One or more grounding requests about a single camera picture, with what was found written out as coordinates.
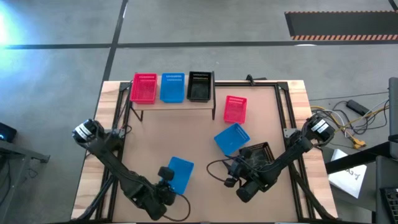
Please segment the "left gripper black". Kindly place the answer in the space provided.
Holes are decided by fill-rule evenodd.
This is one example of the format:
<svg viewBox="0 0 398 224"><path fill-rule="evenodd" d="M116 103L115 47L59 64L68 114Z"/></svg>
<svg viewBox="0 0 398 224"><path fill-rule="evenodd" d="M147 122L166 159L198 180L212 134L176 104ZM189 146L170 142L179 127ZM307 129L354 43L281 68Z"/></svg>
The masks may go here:
<svg viewBox="0 0 398 224"><path fill-rule="evenodd" d="M160 181L153 186L153 198L160 205L171 206L175 202L177 194L173 192L171 186L171 181L174 179L175 172L169 167L162 166L158 171L158 176Z"/></svg>

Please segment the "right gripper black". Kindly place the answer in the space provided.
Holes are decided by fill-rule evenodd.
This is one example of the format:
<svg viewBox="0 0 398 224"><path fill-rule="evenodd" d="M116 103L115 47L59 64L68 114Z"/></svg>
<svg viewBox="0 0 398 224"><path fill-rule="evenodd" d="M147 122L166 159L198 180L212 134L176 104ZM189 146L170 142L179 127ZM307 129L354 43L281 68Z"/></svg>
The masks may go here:
<svg viewBox="0 0 398 224"><path fill-rule="evenodd" d="M248 147L244 147L239 150L237 156L227 156L227 161L232 160L231 164L224 162L224 166L227 168L228 177L224 181L226 187L232 188L239 181L239 174L236 171L237 167L242 167L241 177L247 181L253 181L256 184L260 184L259 175L256 171L255 164L250 160L252 155L252 150Z"/></svg>

